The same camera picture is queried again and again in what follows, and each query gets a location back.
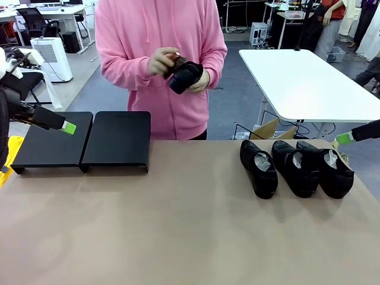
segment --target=black trousers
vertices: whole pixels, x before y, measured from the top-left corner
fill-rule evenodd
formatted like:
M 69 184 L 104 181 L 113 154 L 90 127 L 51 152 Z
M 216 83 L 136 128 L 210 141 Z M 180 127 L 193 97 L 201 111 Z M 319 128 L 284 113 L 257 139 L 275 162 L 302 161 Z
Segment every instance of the black trousers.
M 190 141 L 205 141 L 207 140 L 207 129 L 195 138 L 191 138 Z
M 372 21 L 373 16 L 375 15 L 376 9 L 362 9 L 360 14 L 359 23 L 357 24 L 357 29 L 354 36 L 354 43 L 357 47 L 360 46 L 364 35 L 367 32 L 367 29 Z
M 364 86 L 373 78 L 380 81 L 380 58 L 378 57 L 374 57 L 374 59 L 370 61 L 366 71 L 357 75 L 355 82 L 360 86 Z

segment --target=hoodie zipper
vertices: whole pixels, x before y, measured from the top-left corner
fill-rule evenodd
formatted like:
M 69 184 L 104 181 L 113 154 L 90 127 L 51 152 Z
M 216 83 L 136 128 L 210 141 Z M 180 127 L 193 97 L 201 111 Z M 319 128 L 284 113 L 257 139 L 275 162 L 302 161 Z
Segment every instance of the hoodie zipper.
M 158 5 L 157 5 L 157 0 L 154 0 L 154 7 L 156 9 L 156 14 L 157 14 L 157 21 L 158 21 L 159 34 L 160 34 L 160 43 L 161 43 L 161 47 L 163 47 L 164 43 L 163 43 L 163 39 L 162 39 L 161 21 L 160 21 L 160 14 L 159 14 L 159 8 L 158 8 Z M 169 91 L 167 91 L 166 94 L 167 94 L 167 99 L 169 101 L 170 114 L 172 116 L 174 139 L 177 140 L 176 121 L 174 119 L 172 100 L 170 99 L 170 93 L 169 93 Z

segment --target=computer keyboard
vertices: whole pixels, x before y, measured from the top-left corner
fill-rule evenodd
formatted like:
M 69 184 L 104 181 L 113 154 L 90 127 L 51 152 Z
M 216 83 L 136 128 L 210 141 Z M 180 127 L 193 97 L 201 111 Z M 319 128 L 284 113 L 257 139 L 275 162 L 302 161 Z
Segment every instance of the computer keyboard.
M 38 7 L 39 11 L 57 11 L 59 8 L 57 7 Z

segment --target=orange shirt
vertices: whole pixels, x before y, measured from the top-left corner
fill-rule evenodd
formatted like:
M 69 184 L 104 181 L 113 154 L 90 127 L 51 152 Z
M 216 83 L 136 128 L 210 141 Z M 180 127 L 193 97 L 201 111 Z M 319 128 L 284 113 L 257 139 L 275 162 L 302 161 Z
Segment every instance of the orange shirt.
M 336 4 L 338 1 L 339 0 L 322 0 L 322 5 L 324 7 L 329 8 L 329 7 L 333 6 L 334 4 Z M 346 7 L 344 5 L 342 5 L 341 7 L 339 7 L 338 9 L 335 9 L 332 12 L 331 19 L 336 19 L 336 20 L 343 19 L 344 13 L 346 13 Z

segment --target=black platform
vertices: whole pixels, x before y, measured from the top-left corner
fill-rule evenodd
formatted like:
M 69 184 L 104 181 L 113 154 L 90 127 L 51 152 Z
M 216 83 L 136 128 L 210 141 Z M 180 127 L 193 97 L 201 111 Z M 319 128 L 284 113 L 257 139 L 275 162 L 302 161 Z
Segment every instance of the black platform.
M 57 112 L 77 126 L 74 135 L 32 125 L 11 167 L 22 174 L 30 167 L 79 167 L 93 122 L 90 112 Z
M 138 166 L 148 172 L 149 112 L 98 112 L 81 168 Z

